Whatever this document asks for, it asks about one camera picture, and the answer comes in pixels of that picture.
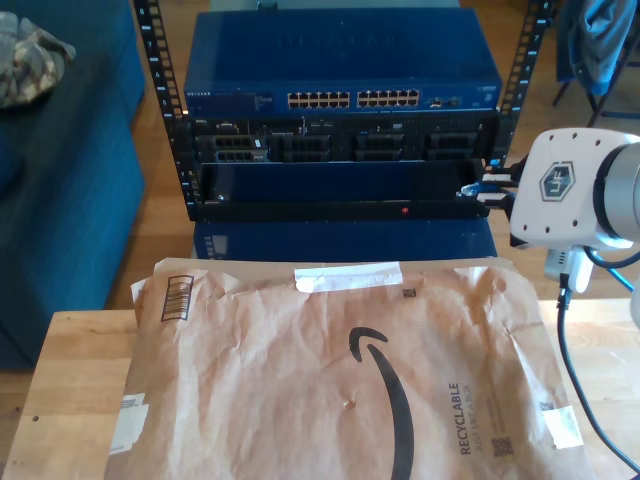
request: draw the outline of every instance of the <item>wooden table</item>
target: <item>wooden table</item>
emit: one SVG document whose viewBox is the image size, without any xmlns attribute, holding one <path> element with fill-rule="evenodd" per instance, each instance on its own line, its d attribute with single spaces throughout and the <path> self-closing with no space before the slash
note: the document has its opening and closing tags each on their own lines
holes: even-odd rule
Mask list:
<svg viewBox="0 0 640 480">
<path fill-rule="evenodd" d="M 610 437 L 640 461 L 640 331 L 628 300 L 574 300 L 567 335 L 592 408 Z M 555 302 L 541 302 L 556 355 Z M 9 455 L 4 479 L 102 478 L 136 339 L 133 311 L 54 316 Z M 586 421 L 565 374 L 594 470 L 607 480 L 631 470 Z"/>
</svg>

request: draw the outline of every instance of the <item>robot logo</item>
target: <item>robot logo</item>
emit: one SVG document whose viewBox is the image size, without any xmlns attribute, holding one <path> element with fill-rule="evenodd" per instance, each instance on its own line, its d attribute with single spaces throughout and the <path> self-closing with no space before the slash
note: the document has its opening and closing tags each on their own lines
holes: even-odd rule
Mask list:
<svg viewBox="0 0 640 480">
<path fill-rule="evenodd" d="M 540 179 L 540 193 L 544 202 L 561 202 L 567 196 L 576 176 L 573 162 L 554 162 Z"/>
</svg>

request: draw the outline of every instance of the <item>netgear logo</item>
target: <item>netgear logo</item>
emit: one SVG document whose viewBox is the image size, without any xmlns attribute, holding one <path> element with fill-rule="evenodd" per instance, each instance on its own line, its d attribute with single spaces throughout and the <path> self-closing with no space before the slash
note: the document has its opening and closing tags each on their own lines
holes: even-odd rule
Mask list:
<svg viewBox="0 0 640 480">
<path fill-rule="evenodd" d="M 278 48 L 286 49 L 317 49 L 324 51 L 339 49 L 376 49 L 381 48 L 394 50 L 398 47 L 399 39 L 396 34 L 338 34 L 331 33 L 324 37 L 305 37 L 282 35 L 278 37 L 276 45 Z"/>
</svg>

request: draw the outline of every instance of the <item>tape strip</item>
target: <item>tape strip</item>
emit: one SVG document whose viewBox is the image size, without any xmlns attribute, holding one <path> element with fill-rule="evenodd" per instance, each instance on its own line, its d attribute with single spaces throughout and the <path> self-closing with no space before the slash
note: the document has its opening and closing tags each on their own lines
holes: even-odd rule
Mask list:
<svg viewBox="0 0 640 480">
<path fill-rule="evenodd" d="M 140 438 L 149 412 L 149 405 L 142 405 L 142 400 L 144 400 L 144 393 L 125 395 L 122 399 L 109 455 L 131 450 L 133 444 Z"/>
<path fill-rule="evenodd" d="M 546 410 L 542 412 L 542 417 L 551 432 L 556 448 L 578 447 L 584 444 L 573 407 Z"/>
<path fill-rule="evenodd" d="M 403 282 L 399 262 L 304 268 L 295 270 L 295 279 L 296 288 L 306 293 L 399 285 Z"/>
</svg>

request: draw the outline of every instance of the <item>barcode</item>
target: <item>barcode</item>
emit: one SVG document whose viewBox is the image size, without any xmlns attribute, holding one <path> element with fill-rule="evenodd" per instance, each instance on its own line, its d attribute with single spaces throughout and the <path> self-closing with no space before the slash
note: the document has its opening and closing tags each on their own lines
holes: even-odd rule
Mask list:
<svg viewBox="0 0 640 480">
<path fill-rule="evenodd" d="M 168 320 L 187 320 L 189 317 L 189 303 L 191 302 L 192 289 L 192 276 L 177 275 L 175 277 L 169 277 L 167 294 L 164 297 L 161 322 Z"/>
<path fill-rule="evenodd" d="M 491 445 L 493 445 L 494 457 L 513 455 L 513 445 L 511 445 L 511 437 L 492 438 Z"/>
</svg>

